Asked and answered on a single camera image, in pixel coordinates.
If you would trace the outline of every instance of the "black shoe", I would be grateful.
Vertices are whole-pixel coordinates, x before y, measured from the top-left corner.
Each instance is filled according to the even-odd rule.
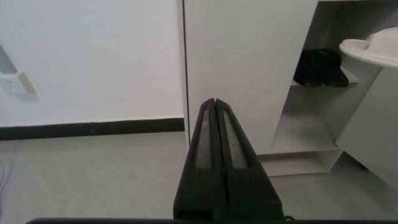
[[[312,57],[317,75],[328,86],[346,87],[348,79],[341,71],[341,57],[331,49],[313,50]]]
[[[312,60],[312,52],[303,50],[293,80],[303,86],[321,86],[322,80],[317,75]]]

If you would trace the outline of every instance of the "black object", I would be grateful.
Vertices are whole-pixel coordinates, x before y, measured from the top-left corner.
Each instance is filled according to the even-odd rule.
[[[232,109],[200,108],[174,201],[174,219],[284,220],[282,203]]]
[[[341,71],[341,56],[332,49],[312,51],[312,58],[317,75],[328,86],[346,87],[348,79]]]
[[[293,80],[303,86],[321,86],[323,83],[315,70],[312,53],[311,50],[303,50],[301,52],[300,60],[294,73]]]
[[[111,121],[100,123],[51,124],[0,128],[0,141],[16,139],[97,136],[184,131],[183,118]]]

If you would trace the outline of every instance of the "white cabinet door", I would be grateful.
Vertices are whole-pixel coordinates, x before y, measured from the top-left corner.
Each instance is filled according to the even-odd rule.
[[[383,68],[337,145],[398,189],[398,70]]]
[[[254,150],[272,144],[316,0],[185,0],[190,134],[199,107],[219,98]]]

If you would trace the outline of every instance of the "wall outlet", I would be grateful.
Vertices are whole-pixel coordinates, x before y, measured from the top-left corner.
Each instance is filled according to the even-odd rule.
[[[24,72],[0,74],[0,86],[8,94],[29,94],[33,90]]]

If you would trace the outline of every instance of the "white wall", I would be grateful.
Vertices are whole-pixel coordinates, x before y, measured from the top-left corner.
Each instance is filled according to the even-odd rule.
[[[1,0],[0,44],[38,100],[0,126],[182,118],[176,1]]]

